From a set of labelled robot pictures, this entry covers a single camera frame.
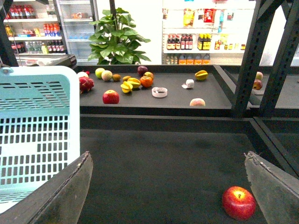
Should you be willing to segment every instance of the apple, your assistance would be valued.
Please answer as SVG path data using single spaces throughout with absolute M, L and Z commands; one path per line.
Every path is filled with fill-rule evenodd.
M 236 220 L 247 220 L 256 210 L 252 194 L 238 186 L 230 187 L 223 193 L 222 205 L 225 212 Z
M 120 96 L 114 90 L 107 90 L 103 94 L 103 103 L 104 104 L 118 104 L 120 101 Z
M 154 81 L 154 74 L 149 71 L 145 72 L 143 76 L 151 77 L 151 79 Z
M 261 80 L 259 79 L 254 80 L 253 87 L 252 87 L 254 90 L 260 90 L 262 87 L 263 87 L 263 83 Z
M 103 73 L 103 71 L 105 71 L 105 69 L 103 69 L 103 68 L 98 68 L 98 69 L 96 69 L 96 71 L 95 71 L 95 76 L 96 76 L 97 78 L 102 78 L 102 73 Z
M 84 71 L 79 72 L 77 75 L 79 76 L 79 78 L 81 78 L 81 77 L 87 77 L 88 78 L 88 74 Z
M 256 73 L 256 79 L 259 79 L 259 80 L 262 80 L 262 79 L 263 79 L 263 74 L 262 74 L 260 71 L 258 71 L 258 72 Z
M 108 71 L 108 70 L 105 70 L 102 72 L 102 79 L 104 81 L 109 81 L 111 78 L 112 78 L 112 72 L 111 71 Z

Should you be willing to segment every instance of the white wall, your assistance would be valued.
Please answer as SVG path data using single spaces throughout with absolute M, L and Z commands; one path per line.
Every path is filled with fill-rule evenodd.
M 97 0 L 99 17 L 102 10 L 110 9 L 109 0 Z M 149 43 L 141 43 L 138 50 L 145 51 L 151 62 L 141 61 L 142 64 L 162 63 L 162 0 L 115 0 L 115 7 L 129 11 L 136 24 L 135 30 Z

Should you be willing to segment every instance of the red apple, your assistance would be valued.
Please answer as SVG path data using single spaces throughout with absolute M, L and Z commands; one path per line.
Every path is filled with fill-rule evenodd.
M 252 194 L 237 186 L 230 187 L 223 193 L 222 205 L 226 213 L 236 220 L 247 220 L 256 210 Z
M 114 90 L 107 90 L 103 94 L 103 103 L 104 104 L 118 104 L 120 101 L 120 96 Z
M 260 90 L 262 87 L 263 87 L 263 83 L 261 80 L 259 79 L 254 80 L 253 87 L 252 87 L 254 90 Z

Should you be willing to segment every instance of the dragon fruit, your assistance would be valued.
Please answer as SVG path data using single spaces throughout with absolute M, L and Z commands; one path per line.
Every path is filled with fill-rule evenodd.
M 80 77 L 79 81 L 80 81 L 80 94 L 86 91 L 89 92 L 92 89 L 92 87 L 94 87 L 94 82 L 93 79 L 91 78 Z

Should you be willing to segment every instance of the green apple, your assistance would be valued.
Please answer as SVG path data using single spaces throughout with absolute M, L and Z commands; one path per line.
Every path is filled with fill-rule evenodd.
M 103 68 L 98 68 L 98 69 L 96 69 L 96 71 L 95 71 L 95 75 L 96 75 L 96 77 L 97 77 L 97 78 L 102 78 L 102 73 L 103 73 L 103 71 L 105 71 L 105 69 L 103 69 Z

